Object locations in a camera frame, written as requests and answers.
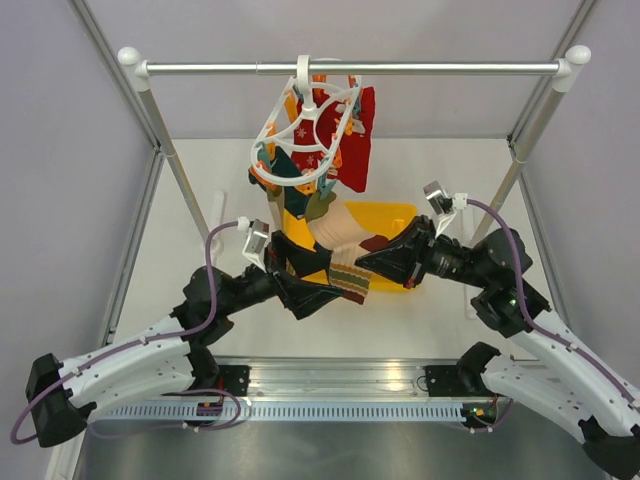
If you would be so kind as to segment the beige striped sock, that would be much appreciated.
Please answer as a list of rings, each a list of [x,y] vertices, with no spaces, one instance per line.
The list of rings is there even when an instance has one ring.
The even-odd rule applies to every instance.
[[[274,229],[281,230],[285,213],[285,190],[279,185],[267,187],[266,195],[269,211],[273,219]]]
[[[386,247],[389,239],[364,229],[335,193],[322,198],[314,193],[305,220],[315,242],[330,253],[327,279],[343,291],[343,297],[362,305],[369,293],[373,273],[356,265],[369,253]]]

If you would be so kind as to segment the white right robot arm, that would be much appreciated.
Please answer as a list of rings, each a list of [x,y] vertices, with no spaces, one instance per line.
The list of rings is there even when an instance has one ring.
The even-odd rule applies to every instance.
[[[356,264],[408,289],[427,275],[478,288],[470,304],[482,323],[533,355],[555,379],[527,374],[498,349],[478,342],[457,362],[459,388],[469,395],[486,389],[506,396],[569,433],[610,476],[638,476],[639,390],[524,280],[532,260],[517,231],[501,226],[469,248],[437,234],[432,220],[418,216]]]

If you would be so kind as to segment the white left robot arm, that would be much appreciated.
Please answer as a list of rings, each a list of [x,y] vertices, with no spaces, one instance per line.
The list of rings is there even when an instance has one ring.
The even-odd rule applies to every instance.
[[[42,448],[65,443],[111,411],[162,395],[220,394],[219,368],[210,345],[230,332],[231,315],[272,298],[304,319],[345,295],[343,288],[308,281],[327,258],[273,234],[257,263],[231,276],[207,259],[184,287],[184,300],[167,316],[132,337],[76,357],[48,353],[33,361],[26,384]]]

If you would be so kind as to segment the white clip sock hanger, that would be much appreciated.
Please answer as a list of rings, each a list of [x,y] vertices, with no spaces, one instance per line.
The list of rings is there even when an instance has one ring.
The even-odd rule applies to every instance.
[[[363,85],[359,75],[346,75],[340,84],[329,82],[328,75],[313,75],[308,55],[297,58],[295,73],[251,147],[249,172],[266,188],[279,185],[327,194],[336,183],[331,175],[339,168],[341,139],[351,134],[352,112]],[[311,163],[286,177],[275,171],[278,149]]]

